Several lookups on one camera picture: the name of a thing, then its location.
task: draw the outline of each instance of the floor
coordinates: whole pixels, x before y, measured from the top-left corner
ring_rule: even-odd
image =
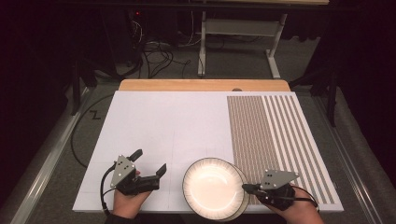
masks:
[[[153,49],[153,52],[148,54],[150,63],[143,65],[140,74],[135,73],[127,78],[271,78],[268,63],[263,55],[265,46],[270,44],[269,39],[213,36],[207,42],[207,68],[204,77],[197,74],[199,59],[196,45],[179,48],[161,45],[161,51],[158,51],[159,45],[152,43],[148,46],[148,49]],[[318,40],[301,43],[297,38],[282,40],[276,52],[281,78],[291,81],[300,77],[317,43]],[[124,64],[119,64],[118,68],[121,73],[129,69]],[[111,98],[107,96],[119,85],[112,79],[103,78],[105,75],[101,72],[98,74],[98,87],[83,89],[84,109],[73,117],[70,116],[72,106],[69,104],[53,132],[35,155],[6,206],[2,208],[0,223],[104,221],[103,214],[84,214],[71,210],[79,183],[85,174],[84,167],[78,164],[73,153],[78,154],[81,163],[88,164],[95,139],[100,133],[111,102]],[[299,86],[293,91],[296,91],[299,97],[320,153],[346,210],[341,214],[322,214],[325,221],[395,223],[394,188],[375,160],[364,136],[360,133],[359,125],[350,115],[342,93],[337,92],[336,127],[333,128],[324,118],[323,102],[326,98],[311,97],[309,86]],[[91,111],[96,111],[95,116],[101,119],[92,121]],[[30,188],[36,189],[36,195],[28,194]],[[183,218],[186,223],[203,223],[199,217]]]

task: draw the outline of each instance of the metal stand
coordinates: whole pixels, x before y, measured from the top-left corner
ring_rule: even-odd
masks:
[[[215,20],[207,19],[206,12],[202,13],[201,25],[201,47],[199,51],[198,76],[205,75],[206,65],[206,34],[217,35],[259,35],[272,36],[273,44],[270,49],[266,50],[266,57],[270,65],[273,78],[280,78],[279,71],[276,66],[275,52],[285,26],[287,14],[282,14],[279,21],[239,21],[239,20]]]

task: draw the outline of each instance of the wooden strip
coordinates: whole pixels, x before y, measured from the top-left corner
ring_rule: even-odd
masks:
[[[120,91],[290,91],[280,79],[125,79]]]

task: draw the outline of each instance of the gray floor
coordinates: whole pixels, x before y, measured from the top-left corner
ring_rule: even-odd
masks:
[[[252,39],[252,37],[240,36],[233,38],[245,41]],[[209,38],[204,78],[270,79],[269,67],[263,54],[264,46],[268,46],[269,43],[268,39],[254,42],[227,39],[223,45],[220,38]],[[304,43],[300,43],[297,39],[282,40],[276,52],[276,62],[281,77],[291,81],[301,76],[317,43],[317,40],[308,40]],[[185,66],[183,73],[182,64],[171,63],[155,78],[199,78],[197,46],[176,49],[163,45],[163,48],[173,52],[175,61],[180,63],[190,61],[190,63]],[[160,62],[163,56],[157,52],[149,55],[148,59],[151,62]],[[155,63],[150,66],[151,71],[155,66]],[[148,68],[145,64],[141,77],[147,78],[147,76]],[[128,78],[137,77],[138,74],[134,74]],[[85,164],[89,162],[111,102],[111,97],[106,99],[103,97],[114,93],[118,86],[119,83],[113,80],[99,79],[98,87],[89,90],[86,94],[90,95],[86,106],[100,100],[90,108],[97,111],[96,117],[100,119],[92,119],[92,113],[88,111],[81,117],[74,133],[73,146],[78,157]],[[338,90],[335,108],[336,128],[332,128],[324,118],[323,102],[326,98],[311,97],[308,88],[298,87],[294,91],[297,92],[309,127],[345,208],[345,212],[342,213],[322,214],[326,223],[381,223],[381,221],[396,223],[396,209],[393,204],[396,201],[395,189],[368,147],[358,124],[348,110],[342,93]],[[19,185],[10,195],[0,213],[0,223],[10,223],[15,218],[46,158],[55,147],[59,146],[64,130],[67,130],[73,122],[70,112],[71,105],[67,107],[48,140],[37,152]],[[38,195],[39,200],[30,213],[27,223],[103,223],[105,220],[103,214],[72,211],[85,169],[73,157],[70,137],[66,136],[66,140],[62,148],[62,156],[51,173],[47,186],[42,194]],[[196,216],[184,218],[186,223],[204,223]]]

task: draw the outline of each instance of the white table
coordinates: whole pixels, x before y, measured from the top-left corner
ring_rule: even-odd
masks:
[[[148,85],[150,81],[132,82]],[[156,80],[151,83],[159,91],[117,91],[73,210],[100,212],[99,186],[103,174],[120,154],[129,156],[142,148],[143,156],[135,164],[143,176],[154,175],[167,163],[167,172],[161,179],[160,189],[150,195],[142,212],[191,213],[181,189],[183,176],[191,164],[206,157],[221,158],[235,164],[252,183],[260,182],[261,172],[265,168],[298,172],[301,177],[295,184],[304,186],[317,196],[321,211],[342,211],[343,206],[318,153],[295,93],[197,91],[207,83],[216,82],[221,83],[222,80]],[[185,85],[193,85],[197,89],[166,91],[169,89],[167,85],[172,83],[179,86],[177,90],[183,89]],[[243,87],[246,83],[255,81],[233,82],[235,87]],[[257,83],[284,85],[286,82],[267,80]],[[120,89],[128,89],[128,85],[121,84]],[[257,113],[256,109],[252,110],[257,107],[250,103],[251,98],[258,102],[256,105],[260,110]],[[238,121],[251,122],[251,125],[244,128],[243,123],[238,124]],[[259,136],[259,140],[249,139],[250,136]],[[245,141],[246,144],[241,147],[233,142],[235,139]],[[265,146],[257,147],[262,142],[266,142],[263,143]],[[260,155],[252,157],[247,149]],[[105,183],[108,189],[110,179],[111,176]],[[109,193],[105,197],[110,210],[112,195]],[[269,212],[254,200],[251,200],[246,210],[246,213]]]

